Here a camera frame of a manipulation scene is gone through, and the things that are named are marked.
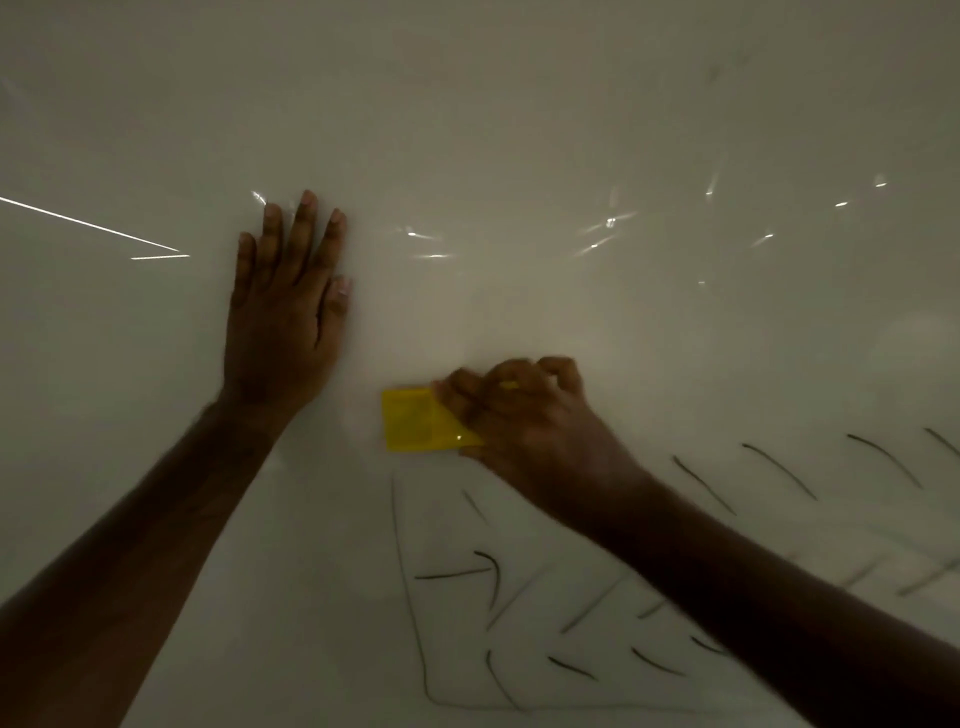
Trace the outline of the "person's left hand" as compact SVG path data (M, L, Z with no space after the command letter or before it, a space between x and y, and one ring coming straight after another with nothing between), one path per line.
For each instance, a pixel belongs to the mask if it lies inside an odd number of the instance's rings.
M215 407L272 441L326 387L344 338L342 333L340 346L318 346L321 298L331 278L344 276L339 263L348 227L339 208L325 222L320 213L318 198L314 243L303 272L282 273L292 222L286 223L279 204L266 203L261 231L253 235L257 253L252 285L245 300L233 300L231 291L222 388Z

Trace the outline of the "person's right hand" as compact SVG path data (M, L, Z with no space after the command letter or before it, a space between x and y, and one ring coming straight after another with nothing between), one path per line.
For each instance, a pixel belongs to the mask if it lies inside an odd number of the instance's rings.
M657 489L587 399L520 420L464 425L484 443L462 447L462 456L594 541L634 514Z

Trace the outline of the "yellow plastic scraper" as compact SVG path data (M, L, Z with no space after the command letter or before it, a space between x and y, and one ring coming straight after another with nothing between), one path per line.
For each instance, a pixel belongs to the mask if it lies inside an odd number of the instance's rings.
M380 393L386 448L392 453L430 453L479 447L483 439L439 401L429 387Z

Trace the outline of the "person's right forearm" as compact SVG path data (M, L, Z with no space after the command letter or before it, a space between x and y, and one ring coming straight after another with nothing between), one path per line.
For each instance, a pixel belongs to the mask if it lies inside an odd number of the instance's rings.
M589 488L578 528L816 728L960 728L960 650L810 575L643 471Z

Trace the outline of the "person's left forearm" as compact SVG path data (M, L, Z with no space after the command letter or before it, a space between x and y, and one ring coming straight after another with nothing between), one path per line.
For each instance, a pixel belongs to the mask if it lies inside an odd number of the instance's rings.
M218 400L0 606L0 728L119 728L294 413Z

